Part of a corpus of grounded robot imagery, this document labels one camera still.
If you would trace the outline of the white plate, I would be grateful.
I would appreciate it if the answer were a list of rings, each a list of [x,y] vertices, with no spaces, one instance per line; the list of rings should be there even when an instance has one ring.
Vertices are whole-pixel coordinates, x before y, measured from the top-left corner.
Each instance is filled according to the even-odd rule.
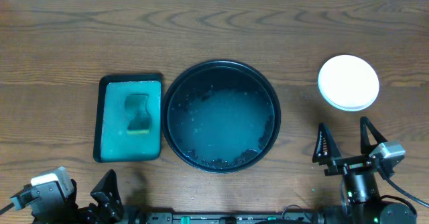
[[[365,60],[353,55],[328,59],[318,73],[318,88],[323,98],[343,111],[368,108],[379,94],[379,78]]]

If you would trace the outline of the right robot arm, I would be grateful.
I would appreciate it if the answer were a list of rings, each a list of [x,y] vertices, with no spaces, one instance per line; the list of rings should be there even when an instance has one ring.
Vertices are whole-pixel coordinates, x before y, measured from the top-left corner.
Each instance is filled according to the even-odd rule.
[[[401,197],[381,196],[375,174],[385,181],[405,157],[398,141],[387,141],[367,117],[360,118],[361,155],[343,158],[325,123],[318,126],[312,161],[326,166],[325,176],[342,177],[339,206],[324,207],[313,215],[313,223],[416,223],[417,211]]]

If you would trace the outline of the green yellow sponge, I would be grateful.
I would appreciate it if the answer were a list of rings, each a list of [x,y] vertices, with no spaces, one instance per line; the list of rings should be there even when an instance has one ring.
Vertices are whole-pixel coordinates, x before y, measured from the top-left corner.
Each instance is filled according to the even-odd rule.
[[[128,134],[147,134],[151,128],[151,116],[147,111],[146,94],[131,94],[125,98],[124,108],[129,119]]]

